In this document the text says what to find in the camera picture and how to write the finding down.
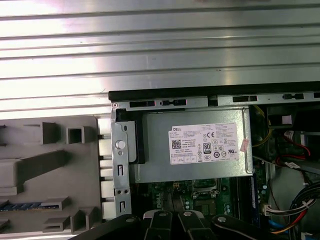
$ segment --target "red cable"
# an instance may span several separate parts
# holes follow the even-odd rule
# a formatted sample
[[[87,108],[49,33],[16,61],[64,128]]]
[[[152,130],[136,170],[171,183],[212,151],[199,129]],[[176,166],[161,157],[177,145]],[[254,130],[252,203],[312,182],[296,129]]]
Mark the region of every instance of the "red cable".
[[[296,143],[296,142],[292,141],[290,138],[288,138],[288,137],[286,137],[286,136],[284,136],[284,135],[283,135],[283,138],[284,138],[287,142],[289,142],[289,143],[291,143],[291,144],[293,144],[293,145],[296,145],[296,146],[298,146],[298,147],[300,147],[300,148],[305,149],[305,150],[308,152],[308,155],[309,155],[309,156],[311,155],[311,152],[310,152],[309,148],[307,148],[306,146],[303,146],[303,145],[301,145],[301,144],[299,144],[299,143]]]
[[[277,165],[279,165],[279,166],[281,166],[281,165],[280,165],[280,162],[279,162],[280,157],[306,160],[305,156],[303,156],[303,155],[284,154],[284,155],[277,156],[276,159],[275,159],[275,163],[276,163]]]
[[[307,214],[307,210],[304,210],[300,213],[300,215],[293,221],[292,225],[297,224],[305,215]]]

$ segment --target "yellow cable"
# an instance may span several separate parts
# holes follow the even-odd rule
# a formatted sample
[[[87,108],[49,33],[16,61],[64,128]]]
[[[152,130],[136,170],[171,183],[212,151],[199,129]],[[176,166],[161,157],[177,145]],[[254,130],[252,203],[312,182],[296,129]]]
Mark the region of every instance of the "yellow cable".
[[[260,107],[258,107],[257,105],[253,105],[253,106],[255,107],[255,109],[258,110],[258,112],[262,115],[262,117],[265,118],[265,113],[264,113],[264,111],[262,111],[262,109],[261,109]],[[258,142],[257,144],[253,145],[252,147],[253,147],[253,148],[256,148],[256,147],[261,146],[262,144],[265,144],[265,143],[269,140],[269,138],[271,138],[271,136],[272,136],[272,130],[269,129],[269,130],[268,130],[268,134],[265,136],[265,138],[262,139],[262,140],[261,140],[260,142]]]
[[[289,230],[290,228],[292,228],[292,227],[294,227],[294,226],[295,226],[295,225],[290,225],[290,226],[288,226],[288,227],[286,227],[286,228],[284,228],[284,229],[282,229],[282,230],[280,230],[280,231],[272,231],[271,233],[273,233],[273,234],[281,234],[281,233]]]

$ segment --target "metal bracket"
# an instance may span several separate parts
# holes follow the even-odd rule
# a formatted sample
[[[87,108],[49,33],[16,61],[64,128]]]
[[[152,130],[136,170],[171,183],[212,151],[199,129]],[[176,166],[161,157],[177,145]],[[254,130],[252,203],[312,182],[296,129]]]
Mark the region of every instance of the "metal bracket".
[[[111,113],[111,144],[114,182],[115,213],[119,217],[131,214],[129,182],[128,134],[123,125],[116,122],[116,111]]]
[[[114,102],[114,109],[126,109],[127,111],[154,111],[171,109],[192,109],[208,107],[208,97],[176,97],[152,100],[136,100],[125,102]]]

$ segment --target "white connector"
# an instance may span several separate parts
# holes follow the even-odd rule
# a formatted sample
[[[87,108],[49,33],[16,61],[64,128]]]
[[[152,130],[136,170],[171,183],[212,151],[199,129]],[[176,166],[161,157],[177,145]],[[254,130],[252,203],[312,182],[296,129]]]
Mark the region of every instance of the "white connector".
[[[312,236],[312,234],[307,233],[307,232],[302,232],[301,233],[301,240],[306,240],[307,236]]]
[[[268,205],[268,204],[264,204],[264,205],[263,205],[263,207],[262,207],[263,215],[265,215],[265,216],[271,216],[272,214],[270,214],[269,212],[267,212],[267,208],[271,208],[271,205]]]

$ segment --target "power supply label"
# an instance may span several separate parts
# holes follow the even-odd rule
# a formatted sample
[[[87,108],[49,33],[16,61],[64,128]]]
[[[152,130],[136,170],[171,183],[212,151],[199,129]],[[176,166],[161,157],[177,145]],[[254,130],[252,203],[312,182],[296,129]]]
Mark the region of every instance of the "power supply label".
[[[172,165],[239,160],[237,124],[173,126],[169,148]]]

